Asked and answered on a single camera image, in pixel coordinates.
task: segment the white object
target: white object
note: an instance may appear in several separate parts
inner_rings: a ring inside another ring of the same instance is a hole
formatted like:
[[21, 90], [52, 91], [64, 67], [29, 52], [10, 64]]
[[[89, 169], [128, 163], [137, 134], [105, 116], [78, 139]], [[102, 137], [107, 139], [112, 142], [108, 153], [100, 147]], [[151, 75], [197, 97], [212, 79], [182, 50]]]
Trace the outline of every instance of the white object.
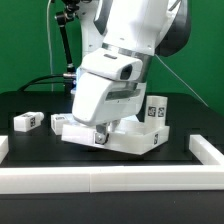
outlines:
[[[93, 103], [93, 100], [94, 98], [90, 98], [90, 105]], [[105, 107], [107, 107], [108, 113], [115, 117], [116, 111], [113, 110], [113, 104], [105, 104]], [[96, 143], [95, 126], [89, 127], [79, 123], [65, 124], [62, 131], [62, 140], [97, 148], [140, 155], [168, 140], [169, 127], [165, 126], [166, 107], [166, 97], [148, 96], [145, 110], [145, 122], [142, 123], [139, 121], [121, 119], [120, 123], [117, 124], [116, 127], [114, 127], [113, 123], [111, 123], [108, 130], [108, 141], [103, 145]], [[82, 115], [87, 117], [88, 110], [83, 111]]]
[[80, 123], [94, 126], [137, 114], [142, 106], [146, 83], [139, 83], [138, 94], [128, 98], [108, 99], [108, 94], [116, 89], [125, 89], [126, 82], [114, 82], [100, 76], [85, 73], [81, 76], [74, 99], [72, 114]]
[[191, 136], [189, 149], [204, 165], [224, 165], [223, 154], [201, 135]]
[[[217, 149], [201, 136], [190, 139], [193, 152], [217, 158]], [[224, 190], [224, 166], [2, 168], [0, 179], [0, 194]]]
[[[146, 83], [143, 82], [150, 57], [154, 56], [155, 48], [172, 25], [180, 6], [179, 3], [169, 11], [174, 2], [113, 1], [103, 46], [86, 55], [80, 67], [83, 75], [79, 79], [72, 109], [78, 122], [88, 126], [102, 125], [139, 112], [145, 94]], [[97, 15], [101, 6], [102, 1], [99, 2]], [[84, 19], [83, 30], [87, 31], [86, 24], [90, 23], [89, 19]]]
[[0, 136], [0, 163], [3, 161], [9, 151], [9, 143], [7, 136]]
[[172, 24], [168, 23], [168, 3], [169, 0], [114, 0], [103, 42], [154, 55], [156, 44], [162, 40], [160, 33], [167, 32]]
[[62, 134], [64, 124], [77, 123], [72, 114], [53, 114], [51, 115], [51, 128], [56, 135]]
[[103, 36], [96, 29], [93, 20], [97, 11], [99, 0], [90, 3], [79, 3], [80, 10], [77, 11], [82, 29], [82, 56], [97, 50], [101, 47]]
[[44, 119], [42, 112], [27, 112], [25, 114], [14, 117], [14, 130], [27, 132], [41, 125]]

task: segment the white block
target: white block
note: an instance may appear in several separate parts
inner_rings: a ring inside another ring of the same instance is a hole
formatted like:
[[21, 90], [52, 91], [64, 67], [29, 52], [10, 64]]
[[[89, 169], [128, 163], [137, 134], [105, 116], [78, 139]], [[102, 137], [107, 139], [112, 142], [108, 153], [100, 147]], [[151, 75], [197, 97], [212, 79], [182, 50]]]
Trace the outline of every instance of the white block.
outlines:
[[73, 115], [70, 114], [54, 114], [51, 115], [51, 128], [56, 135], [62, 134], [64, 124], [76, 124]]
[[223, 190], [223, 166], [110, 167], [92, 172], [91, 192]]
[[90, 168], [2, 168], [0, 194], [89, 192]]
[[189, 149], [204, 165], [224, 165], [224, 156], [201, 135], [191, 135]]
[[3, 161], [9, 151], [8, 137], [0, 136], [0, 163]]
[[41, 112], [27, 112], [20, 116], [14, 117], [14, 130], [27, 132], [41, 125], [44, 114]]
[[145, 109], [145, 124], [147, 130], [165, 126], [167, 97], [147, 96]]

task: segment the white border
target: white border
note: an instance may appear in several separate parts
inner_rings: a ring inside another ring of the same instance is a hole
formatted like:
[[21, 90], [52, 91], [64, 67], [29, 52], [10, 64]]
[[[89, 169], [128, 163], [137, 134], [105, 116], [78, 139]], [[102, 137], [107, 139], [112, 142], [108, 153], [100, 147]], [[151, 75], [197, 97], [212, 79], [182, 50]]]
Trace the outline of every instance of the white border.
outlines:
[[[190, 139], [190, 150], [212, 165], [1, 168], [0, 194], [223, 190], [224, 156], [203, 137]], [[4, 137], [0, 152], [5, 151], [6, 141]]]

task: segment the wire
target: wire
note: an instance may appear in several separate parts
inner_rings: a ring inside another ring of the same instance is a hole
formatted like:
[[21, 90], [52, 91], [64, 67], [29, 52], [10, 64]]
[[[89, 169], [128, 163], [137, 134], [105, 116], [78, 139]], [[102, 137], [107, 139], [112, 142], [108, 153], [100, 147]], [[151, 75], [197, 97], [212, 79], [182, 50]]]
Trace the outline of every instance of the wire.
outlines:
[[27, 87], [29, 87], [30, 85], [33, 85], [39, 81], [42, 80], [46, 80], [46, 79], [54, 79], [54, 78], [62, 78], [63, 75], [59, 74], [59, 75], [47, 75], [47, 76], [42, 76], [36, 79], [31, 80], [30, 82], [26, 83], [25, 85], [21, 86], [18, 91], [23, 92]]
[[195, 96], [197, 96], [197, 98], [206, 106], [209, 107], [208, 104], [195, 92], [195, 90], [193, 90], [192, 87], [190, 87], [183, 79], [181, 79], [165, 62], [163, 62], [163, 60], [158, 56], [155, 55], [155, 57], [159, 60], [159, 62], [168, 70], [171, 72], [171, 74], [173, 74], [180, 82], [182, 82], [191, 92], [194, 93]]
[[[54, 74], [54, 64], [53, 64], [53, 54], [52, 54], [52, 43], [51, 43], [51, 29], [50, 29], [50, 5], [51, 1], [48, 1], [47, 4], [47, 39], [48, 39], [48, 50], [49, 50], [49, 59], [50, 59], [50, 72]], [[51, 91], [54, 91], [54, 85], [51, 86]]]
[[180, 2], [181, 0], [176, 0], [176, 2], [174, 2], [173, 5], [169, 8], [169, 11], [173, 11]]

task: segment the white base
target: white base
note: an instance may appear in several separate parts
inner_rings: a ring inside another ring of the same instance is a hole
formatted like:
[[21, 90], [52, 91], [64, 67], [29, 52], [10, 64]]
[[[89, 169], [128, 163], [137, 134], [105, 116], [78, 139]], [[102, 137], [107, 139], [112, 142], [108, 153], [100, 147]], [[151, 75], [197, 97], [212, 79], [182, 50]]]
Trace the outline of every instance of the white base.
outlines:
[[148, 133], [145, 133], [146, 129], [144, 123], [122, 119], [115, 132], [108, 132], [108, 142], [101, 145], [95, 143], [95, 127], [65, 124], [62, 130], [62, 140], [141, 155], [166, 142], [169, 135], [167, 126], [151, 130]]

